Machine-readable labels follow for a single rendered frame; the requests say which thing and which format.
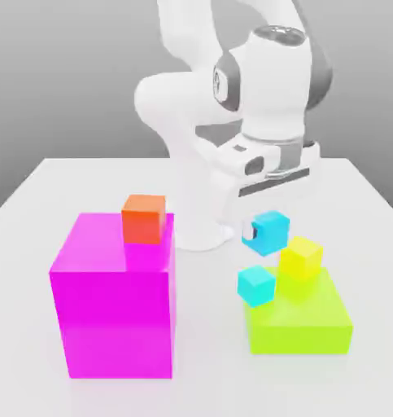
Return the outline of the large lime box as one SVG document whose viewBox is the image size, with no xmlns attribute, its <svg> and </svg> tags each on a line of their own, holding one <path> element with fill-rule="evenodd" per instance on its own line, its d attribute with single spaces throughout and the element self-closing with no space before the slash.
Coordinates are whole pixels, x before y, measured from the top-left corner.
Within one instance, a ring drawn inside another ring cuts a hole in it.
<svg viewBox="0 0 393 417">
<path fill-rule="evenodd" d="M 274 299 L 244 305 L 253 354 L 346 354 L 353 324 L 347 308 L 323 267 L 307 282 L 277 277 Z"/>
</svg>

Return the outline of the small yellow cube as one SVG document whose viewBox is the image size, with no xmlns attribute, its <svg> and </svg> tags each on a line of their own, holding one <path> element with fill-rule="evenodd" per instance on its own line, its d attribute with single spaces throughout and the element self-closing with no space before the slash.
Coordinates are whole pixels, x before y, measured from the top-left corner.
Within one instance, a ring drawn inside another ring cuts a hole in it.
<svg viewBox="0 0 393 417">
<path fill-rule="evenodd" d="M 310 239 L 295 236 L 281 250 L 278 274 L 290 279 L 306 281 L 321 272 L 323 247 Z"/>
</svg>

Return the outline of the small cyan cube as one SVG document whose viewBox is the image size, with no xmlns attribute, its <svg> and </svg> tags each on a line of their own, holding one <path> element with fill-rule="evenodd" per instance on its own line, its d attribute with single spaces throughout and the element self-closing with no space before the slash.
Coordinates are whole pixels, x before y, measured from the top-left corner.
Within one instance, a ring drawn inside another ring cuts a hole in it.
<svg viewBox="0 0 393 417">
<path fill-rule="evenodd" d="M 263 266 L 252 266 L 238 273 L 238 295 L 255 308 L 274 300 L 276 277 Z"/>
</svg>

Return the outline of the small blue cube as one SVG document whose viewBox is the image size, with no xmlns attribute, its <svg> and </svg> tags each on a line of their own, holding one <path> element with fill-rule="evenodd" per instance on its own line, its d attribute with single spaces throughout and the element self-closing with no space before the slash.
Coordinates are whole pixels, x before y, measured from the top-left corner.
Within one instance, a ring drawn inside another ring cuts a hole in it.
<svg viewBox="0 0 393 417">
<path fill-rule="evenodd" d="M 242 242 L 262 257 L 287 246 L 290 219 L 278 211 L 256 214 L 245 226 Z"/>
</svg>

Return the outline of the small orange cube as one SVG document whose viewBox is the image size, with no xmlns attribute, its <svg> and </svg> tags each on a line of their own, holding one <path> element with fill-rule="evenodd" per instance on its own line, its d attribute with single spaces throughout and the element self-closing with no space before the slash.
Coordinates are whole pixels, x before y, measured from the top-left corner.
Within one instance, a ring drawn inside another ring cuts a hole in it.
<svg viewBox="0 0 393 417">
<path fill-rule="evenodd" d="M 124 242 L 159 244 L 166 218 L 165 207 L 164 195 L 130 195 L 121 210 Z"/>
</svg>

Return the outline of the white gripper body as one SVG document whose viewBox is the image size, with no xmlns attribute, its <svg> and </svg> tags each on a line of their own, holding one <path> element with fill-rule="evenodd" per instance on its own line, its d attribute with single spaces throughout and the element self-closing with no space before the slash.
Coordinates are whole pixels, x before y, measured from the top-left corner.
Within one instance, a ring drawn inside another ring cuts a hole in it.
<svg viewBox="0 0 393 417">
<path fill-rule="evenodd" d="M 241 187 L 226 206 L 226 221 L 237 224 L 251 215 L 293 204 L 312 194 L 320 179 L 321 146 L 319 142 L 309 143 L 294 172 Z"/>
</svg>

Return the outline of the large magenta box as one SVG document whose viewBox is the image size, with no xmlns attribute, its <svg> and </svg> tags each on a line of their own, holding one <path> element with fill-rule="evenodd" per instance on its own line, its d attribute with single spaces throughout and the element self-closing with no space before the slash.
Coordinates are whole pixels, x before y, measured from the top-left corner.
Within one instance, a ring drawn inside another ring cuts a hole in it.
<svg viewBox="0 0 393 417">
<path fill-rule="evenodd" d="M 49 272 L 71 378 L 172 378 L 173 224 L 169 213 L 160 245 L 128 245 L 120 214 L 76 219 Z"/>
</svg>

